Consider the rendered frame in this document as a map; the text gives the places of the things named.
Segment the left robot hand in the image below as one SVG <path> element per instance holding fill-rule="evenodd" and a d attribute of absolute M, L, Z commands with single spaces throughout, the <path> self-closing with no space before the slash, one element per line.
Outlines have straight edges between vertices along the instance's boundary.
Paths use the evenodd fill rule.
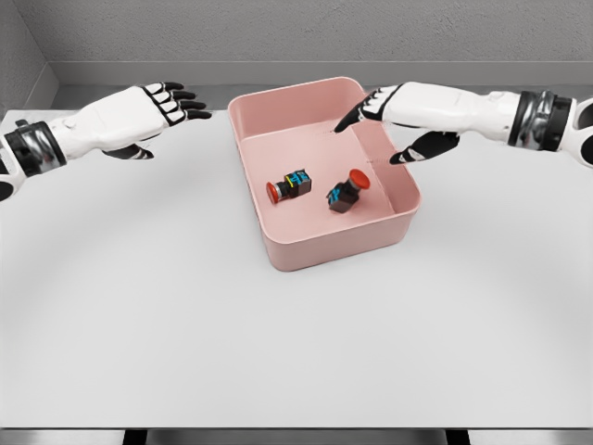
<path fill-rule="evenodd" d="M 82 108 L 68 123 L 74 137 L 68 159 L 99 150 L 115 159 L 152 159 L 140 146 L 185 121 L 208 120 L 212 113 L 180 83 L 132 86 Z"/>

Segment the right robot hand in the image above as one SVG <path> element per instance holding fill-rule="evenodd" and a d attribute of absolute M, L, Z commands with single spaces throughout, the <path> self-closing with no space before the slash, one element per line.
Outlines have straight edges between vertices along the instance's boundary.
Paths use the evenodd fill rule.
<path fill-rule="evenodd" d="M 429 83 L 380 87 L 351 109 L 334 128 L 342 133 L 361 121 L 382 121 L 428 132 L 389 159 L 391 165 L 419 162 L 455 148 L 469 130 L 478 95 Z"/>

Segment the red button industrial switch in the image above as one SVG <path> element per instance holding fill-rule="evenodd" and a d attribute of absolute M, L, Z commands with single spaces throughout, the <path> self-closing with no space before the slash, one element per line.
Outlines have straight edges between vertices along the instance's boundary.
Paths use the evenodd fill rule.
<path fill-rule="evenodd" d="M 286 174 L 282 181 L 266 183 L 266 192 L 272 204 L 287 198 L 303 196 L 311 191 L 312 179 L 305 170 L 296 170 Z"/>
<path fill-rule="evenodd" d="M 370 178 L 359 169 L 352 169 L 348 178 L 337 183 L 326 195 L 329 210 L 346 213 L 360 199 L 360 191 L 370 187 Z"/>

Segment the pink plastic basket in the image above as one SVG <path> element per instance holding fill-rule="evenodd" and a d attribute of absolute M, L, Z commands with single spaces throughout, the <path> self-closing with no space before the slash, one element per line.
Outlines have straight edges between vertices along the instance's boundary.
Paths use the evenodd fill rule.
<path fill-rule="evenodd" d="M 337 77 L 240 95 L 228 106 L 237 149 L 271 264 L 290 272 L 399 242 L 422 202 L 383 125 L 365 121 L 334 133 L 365 96 L 353 79 Z M 272 204 L 267 182 L 296 170 L 311 191 Z M 346 213 L 329 210 L 326 195 L 363 171 L 371 185 Z"/>

